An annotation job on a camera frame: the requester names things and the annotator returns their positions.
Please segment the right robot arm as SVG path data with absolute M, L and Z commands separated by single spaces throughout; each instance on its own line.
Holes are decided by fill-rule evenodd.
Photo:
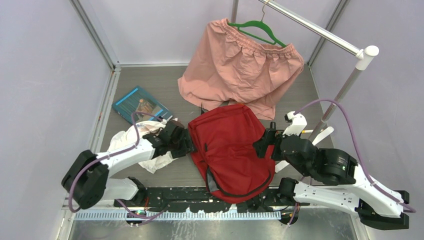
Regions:
M 406 230 L 410 218 L 403 203 L 409 203 L 405 190 L 390 190 L 372 177 L 366 177 L 364 168 L 343 150 L 318 148 L 298 135 L 285 135 L 267 128 L 253 143 L 259 158 L 273 146 L 271 159 L 286 161 L 302 176 L 320 182 L 310 185 L 289 177 L 280 180 L 276 196 L 283 205 L 311 204 L 332 208 L 358 217 L 373 229 Z

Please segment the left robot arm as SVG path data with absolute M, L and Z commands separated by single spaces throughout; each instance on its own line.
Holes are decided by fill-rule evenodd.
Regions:
M 153 132 L 140 135 L 127 146 L 110 152 L 82 151 L 61 181 L 68 192 L 68 207 L 72 212 L 86 210 L 100 201 L 113 200 L 117 205 L 138 207 L 146 200 L 146 189 L 135 177 L 111 177 L 139 162 L 169 153 L 180 158 L 196 151 L 189 130 L 176 120 L 170 120 Z

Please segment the red backpack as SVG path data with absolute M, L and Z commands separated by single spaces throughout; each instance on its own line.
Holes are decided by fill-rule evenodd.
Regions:
M 218 199 L 239 204 L 262 193 L 275 175 L 270 146 L 258 157 L 253 146 L 265 128 L 243 104 L 217 107 L 188 123 L 196 150 L 191 159 L 207 190 Z

